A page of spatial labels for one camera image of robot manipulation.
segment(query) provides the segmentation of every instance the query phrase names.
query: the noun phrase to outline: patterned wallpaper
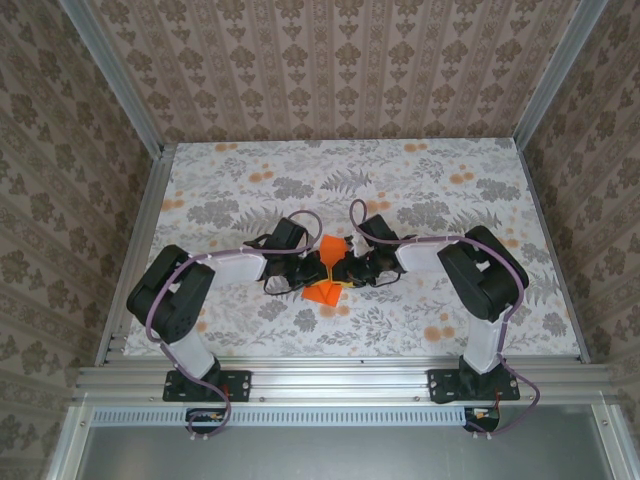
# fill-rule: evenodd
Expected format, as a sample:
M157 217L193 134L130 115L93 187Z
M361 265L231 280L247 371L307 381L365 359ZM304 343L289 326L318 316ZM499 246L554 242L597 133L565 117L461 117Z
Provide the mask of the patterned wallpaper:
M526 148L578 317L640 445L640 2L611 0Z
M166 142L507 137L577 0L91 0Z
M0 478L39 478L149 168L55 1L0 2Z

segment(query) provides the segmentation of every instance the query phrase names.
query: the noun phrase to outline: purple cable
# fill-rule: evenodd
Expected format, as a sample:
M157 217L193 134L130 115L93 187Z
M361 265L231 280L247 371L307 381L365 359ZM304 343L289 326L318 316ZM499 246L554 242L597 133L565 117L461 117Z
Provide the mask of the purple cable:
M180 265L178 268L175 269L175 271L169 276L169 278L167 279L165 284L162 286L162 288L158 292L158 296L155 298L155 300L151 304L151 308L149 309L149 313L147 314L147 319L146 319L145 325L144 325L145 326L145 333L147 334L147 338L149 339L149 341L152 342L152 343L160 343L161 344L160 345L160 350L162 350L162 353L164 353L167 356L167 358L169 358L169 360L171 360L171 363L173 364L173 366L182 375L184 375L190 381L192 381L194 383L197 383L198 385L202 385L203 387L212 390L220 398L222 398L222 400L225 403L226 411L225 411L225 416L222 419L222 422L220 423L218 428L216 428L216 430L214 430L210 435L207 435L207 438L208 437L212 437L212 436L217 435L218 433L220 433L222 431L222 427L224 427L229 422L229 419L231 418L231 402L229 401L229 398L224 394L224 392L222 392L222 390L220 390L218 387L216 387L215 385L213 385L213 384L211 384L209 382L205 382L205 381L200 380L199 378L196 378L193 375L191 375L182 365L180 365L178 360L173 356L173 354L166 347L166 344L161 339L156 338L156 337L153 336L153 329L151 328L151 324L153 323L153 317L155 316L156 310L158 309L158 306L160 305L160 302L162 301L164 296L169 291L169 288L171 287L171 285L173 285L175 280L180 276L180 274L184 270L189 268L190 265L192 265L193 263L195 263L197 261L204 260L204 259L209 259L209 258L213 258L213 257L219 257L219 256L222 256L222 255L236 254L236 253L241 253L241 254L245 254L245 253L246 254L252 254L252 253L260 253L260 254L265 254L265 253L267 253L267 254L268 253L291 254L291 253L302 253L302 252L305 252L305 251L308 251L308 250L312 249L313 246L318 242L320 237L322 237L322 219L315 212L312 212L310 210L298 210L296 212L293 212L291 215L289 215L289 218L291 218L291 217L293 217L295 215L301 214L301 213L305 213L305 214L311 215L318 222L318 233L317 233L317 235L315 237L311 238L309 243L307 243L306 245L304 245L302 247L294 248L294 249L289 249L289 250L266 250L266 249L258 249L258 248L251 248L251 247L246 247L246 248L245 247L241 247L241 248L238 248L238 249L222 250L220 252L201 253L201 254L198 254L198 255L194 255L193 257L190 257L189 259L187 259L186 262L184 262L182 265ZM193 418L195 418L195 416L192 416L189 419L189 423L187 425L187 429L189 430L189 433L191 433L192 436L204 437L205 435L196 434L193 431L193 428L192 428L193 425L192 424L193 424Z
M518 275L518 272L516 272L515 269L509 264L509 262L507 262L498 252L496 252L492 248L487 247L486 245L484 245L484 244L482 244L482 243L480 243L480 242L478 242L476 240L473 240L473 239L467 238L467 237L463 237L463 236L460 236L460 235L446 235L446 236L433 236L433 237L413 237L413 238L408 238L408 239L404 239L404 240L382 240L382 239L379 239L379 238L375 238L375 237L369 235L368 233L366 233L365 231L363 231L358 226L358 222L356 222L355 216L354 216L354 213L353 213L353 210L354 210L354 208L355 208L355 206L357 204L362 205L362 208L364 210L362 222L364 222L367 219L367 204L363 200L361 200L359 198L355 199L351 203L351 206L349 207L349 219L351 220L351 224L354 226L356 231L366 239L369 239L369 240L371 240L373 242L376 242L376 243L382 243L382 244L386 244L386 245L400 245L400 244L405 244L405 243L464 242L464 243L468 243L469 245L472 245L472 246L476 247L477 249L482 250L483 252L491 255L498 262L500 262L500 264L503 267L505 267L507 269L507 271L511 274L511 276L513 277L513 280L516 283L516 286L518 287L518 299L516 300L516 302L511 307L511 309L504 315L504 318L502 319L502 326L500 328L500 338L498 340L498 348L497 348L496 354L498 356L498 360L500 360L500 363L505 368L505 370L507 370L509 373L511 373L518 380L521 380L522 382L524 382L527 385L529 385L533 389L533 391L535 392L535 397L534 397L533 401L527 407L527 409L522 413L522 415L520 415L516 420L511 422L506 427L499 428L498 430L496 430L494 432L491 432L491 435L499 435L501 433L506 433L509 430L511 430L513 427L515 427L520 422L522 422L522 420L524 420L524 418L529 413L531 413L531 411L535 408L535 406L540 401L540 389L538 388L538 386L535 383L533 383L531 380L523 377L521 374L516 372L509 365L507 365L507 362L504 359L504 356L502 355L502 349L504 348L504 342L505 342L505 339L507 337L507 326L508 326L508 323L509 323L509 319L513 316L513 314L520 307L520 305L522 305L522 301L524 300L524 285L522 284L522 280L520 279L520 276ZM469 425L471 425L472 427L474 427L475 429L477 429L478 431L487 434L487 436L490 434L484 428L476 425L473 422L467 422L467 423Z

